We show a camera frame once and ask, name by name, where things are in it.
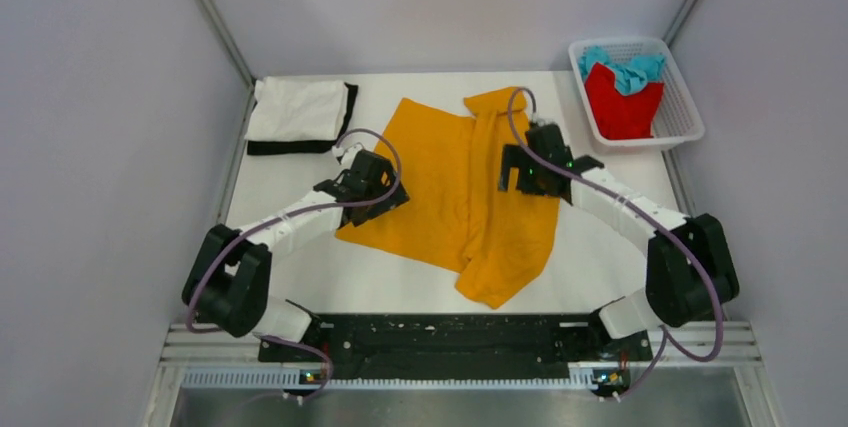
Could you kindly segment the yellow t shirt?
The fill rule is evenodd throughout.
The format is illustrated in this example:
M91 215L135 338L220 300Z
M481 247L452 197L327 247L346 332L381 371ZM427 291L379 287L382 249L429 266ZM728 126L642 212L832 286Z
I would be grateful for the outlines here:
M400 101L376 151L395 147L410 199L336 237L453 271L460 294L496 309L543 272L560 202L498 188L504 146L529 127L525 96L507 87L464 105L467 117Z

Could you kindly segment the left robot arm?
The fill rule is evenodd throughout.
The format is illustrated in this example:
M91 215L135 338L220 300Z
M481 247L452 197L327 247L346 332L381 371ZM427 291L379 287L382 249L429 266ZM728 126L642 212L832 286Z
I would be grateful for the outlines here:
M225 332L282 339L297 360L319 351L313 316L272 297L275 261L347 226L360 226L409 199L395 162L359 145L344 151L341 170L294 204L240 228L218 224L203 239L182 290L193 333Z

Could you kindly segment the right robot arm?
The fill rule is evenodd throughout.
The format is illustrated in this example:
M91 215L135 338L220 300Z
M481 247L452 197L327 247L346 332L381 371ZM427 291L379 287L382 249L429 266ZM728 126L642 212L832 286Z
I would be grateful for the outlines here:
M681 327L738 296L717 218L665 208L615 179L600 160L573 156L555 124L534 123L525 138L525 147L503 147L499 190L560 198L607 224L646 259L644 287L590 313L586 344L594 356L612 359L627 337L661 325Z

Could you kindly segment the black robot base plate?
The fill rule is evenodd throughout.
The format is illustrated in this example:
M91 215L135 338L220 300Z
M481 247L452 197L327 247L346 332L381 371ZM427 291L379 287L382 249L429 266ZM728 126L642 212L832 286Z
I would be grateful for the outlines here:
M563 380L578 362L648 361L646 332L608 341L580 314L329 314L307 351L264 341L262 363L318 361L335 380Z

